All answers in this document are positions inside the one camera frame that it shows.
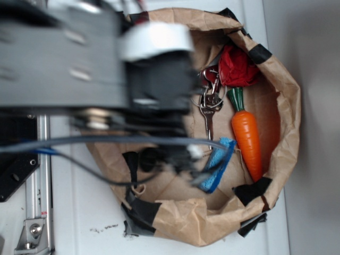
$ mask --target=red cloth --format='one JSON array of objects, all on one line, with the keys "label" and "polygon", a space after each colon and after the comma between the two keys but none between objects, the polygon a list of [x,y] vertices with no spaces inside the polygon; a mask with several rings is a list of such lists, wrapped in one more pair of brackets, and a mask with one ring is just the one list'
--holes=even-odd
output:
[{"label": "red cloth", "polygon": [[260,70],[250,57],[234,45],[225,45],[218,63],[222,85],[246,87],[259,81]]}]

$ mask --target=black cable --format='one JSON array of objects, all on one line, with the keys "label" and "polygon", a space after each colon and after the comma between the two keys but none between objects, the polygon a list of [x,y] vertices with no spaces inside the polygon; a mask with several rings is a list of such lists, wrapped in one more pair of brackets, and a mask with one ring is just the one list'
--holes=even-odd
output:
[{"label": "black cable", "polygon": [[34,151],[41,148],[49,148],[56,145],[72,143],[93,143],[93,142],[116,142],[116,143],[154,143],[157,145],[208,145],[214,148],[228,150],[219,142],[206,139],[195,139],[187,137],[147,137],[141,135],[119,136],[119,135],[83,135],[76,137],[61,137],[41,141],[21,142],[7,146],[0,146],[0,153],[19,153]]},{"label": "black cable", "polygon": [[65,158],[65,159],[69,160],[70,162],[74,163],[75,165],[81,167],[83,170],[85,170],[89,174],[93,175],[94,177],[100,179],[103,182],[106,182],[109,185],[114,185],[114,186],[135,186],[136,185],[137,186],[137,185],[140,185],[140,184],[143,184],[143,183],[151,181],[153,178],[155,178],[159,174],[159,171],[157,171],[154,175],[152,175],[152,176],[150,176],[148,178],[145,178],[143,180],[137,181],[137,182],[116,182],[116,181],[113,181],[113,180],[110,180],[108,178],[103,177],[102,175],[98,174],[97,172],[95,172],[90,167],[84,165],[83,163],[77,161],[76,159],[74,159],[74,158],[72,158],[72,157],[70,157],[70,156],[68,156],[66,154],[60,153],[58,151],[55,151],[55,152],[56,153],[53,154],[53,155],[60,156],[62,158]]}]

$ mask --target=brown paper bag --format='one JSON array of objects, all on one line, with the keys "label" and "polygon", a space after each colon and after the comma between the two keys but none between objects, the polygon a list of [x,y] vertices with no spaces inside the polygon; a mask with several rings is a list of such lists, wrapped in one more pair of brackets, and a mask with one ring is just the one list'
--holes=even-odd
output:
[{"label": "brown paper bag", "polygon": [[[245,35],[242,25],[232,18],[186,8],[152,11],[149,18],[190,28],[198,70],[207,67],[231,39],[248,53],[263,74],[258,84],[244,88],[245,108],[255,115],[260,132],[265,174],[257,184],[252,185],[241,153],[236,149],[212,194],[189,186],[171,172],[160,174],[134,192],[112,187],[122,203],[130,231],[196,246],[208,245],[237,231],[242,223],[275,205],[298,156],[300,88],[277,58]],[[234,138],[230,124],[233,114],[230,102],[225,100],[223,109],[214,115],[215,140]],[[198,107],[193,105],[192,114],[185,117],[185,122],[191,137],[206,138],[205,121]],[[122,153],[139,151],[140,145],[95,143],[88,144],[88,148],[105,176],[120,182],[131,180]],[[200,167],[210,154],[208,147],[202,149],[206,156]],[[139,180],[147,176],[138,171]]]}]

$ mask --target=orange carrot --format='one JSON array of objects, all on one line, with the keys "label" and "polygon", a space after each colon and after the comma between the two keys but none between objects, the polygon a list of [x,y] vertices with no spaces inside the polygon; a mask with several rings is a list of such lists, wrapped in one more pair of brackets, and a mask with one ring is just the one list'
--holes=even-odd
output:
[{"label": "orange carrot", "polygon": [[256,182],[263,175],[256,119],[253,114],[244,109],[242,88],[229,90],[228,97],[236,110],[232,118],[232,127],[236,141],[241,149],[241,154],[248,171],[253,181]]}]

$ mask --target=sponge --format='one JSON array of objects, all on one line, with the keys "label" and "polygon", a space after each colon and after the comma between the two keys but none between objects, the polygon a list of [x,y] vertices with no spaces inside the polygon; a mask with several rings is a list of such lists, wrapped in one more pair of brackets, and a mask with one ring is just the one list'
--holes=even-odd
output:
[{"label": "sponge", "polygon": [[214,168],[216,168],[216,170],[210,175],[209,178],[198,185],[198,188],[209,194],[213,193],[219,185],[236,145],[235,140],[227,137],[221,137],[219,143],[221,145],[224,145],[228,150],[226,151],[217,148],[213,149],[208,162],[202,172],[211,172]]}]

